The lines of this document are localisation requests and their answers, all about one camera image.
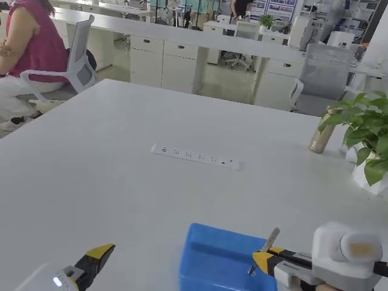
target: person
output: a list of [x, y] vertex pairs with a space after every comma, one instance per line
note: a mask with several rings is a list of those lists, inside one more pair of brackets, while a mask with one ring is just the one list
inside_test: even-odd
[[[20, 74], [25, 70], [65, 72], [69, 55], [50, 19], [55, 9], [49, 0], [9, 4], [7, 39], [0, 42], [0, 117], [9, 120], [0, 124], [0, 130], [12, 132], [42, 115], [33, 104], [17, 98], [32, 94]], [[40, 75], [30, 75], [30, 79], [41, 93], [57, 90], [67, 81]]]
[[231, 19], [236, 19], [239, 16], [242, 18], [245, 17], [247, 11], [252, 7], [252, 2], [253, 0], [232, 0], [230, 4], [230, 9], [232, 10], [232, 14], [230, 15]]

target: woman's hand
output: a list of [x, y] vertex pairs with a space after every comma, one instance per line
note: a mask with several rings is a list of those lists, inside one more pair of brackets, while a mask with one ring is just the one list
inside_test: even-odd
[[3, 39], [0, 41], [0, 56], [10, 56], [12, 55], [12, 50], [5, 45], [7, 40]]

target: pink shirt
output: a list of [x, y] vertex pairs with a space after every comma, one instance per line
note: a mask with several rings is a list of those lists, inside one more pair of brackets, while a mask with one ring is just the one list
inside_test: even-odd
[[[39, 0], [17, 0], [13, 3], [7, 18], [8, 36], [12, 13], [18, 7], [27, 8], [40, 25], [40, 31], [33, 35], [18, 63], [9, 71], [9, 75], [20, 77], [25, 70], [65, 72], [67, 70], [66, 52], [63, 40], [58, 34], [54, 22], [43, 9]], [[30, 75], [30, 79], [39, 82], [66, 82], [63, 77]]]

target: potted plant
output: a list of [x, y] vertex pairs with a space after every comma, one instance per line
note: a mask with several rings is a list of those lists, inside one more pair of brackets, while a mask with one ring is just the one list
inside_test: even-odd
[[259, 19], [259, 23], [260, 23], [260, 32], [265, 32], [267, 31], [268, 29], [271, 28], [273, 22], [274, 22], [274, 18], [272, 15], [263, 15], [262, 17], [260, 17]]
[[362, 188], [379, 194], [388, 187], [388, 99], [381, 91], [373, 91], [374, 99], [360, 93], [353, 101], [340, 101], [331, 108], [337, 113], [319, 127], [329, 124], [348, 125], [344, 144], [356, 148], [357, 161], [353, 178]]

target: blue box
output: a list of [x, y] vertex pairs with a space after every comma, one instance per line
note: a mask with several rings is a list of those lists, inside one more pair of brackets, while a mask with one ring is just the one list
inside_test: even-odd
[[193, 223], [179, 268], [181, 291], [276, 291], [276, 281], [259, 268], [248, 275], [265, 239]]

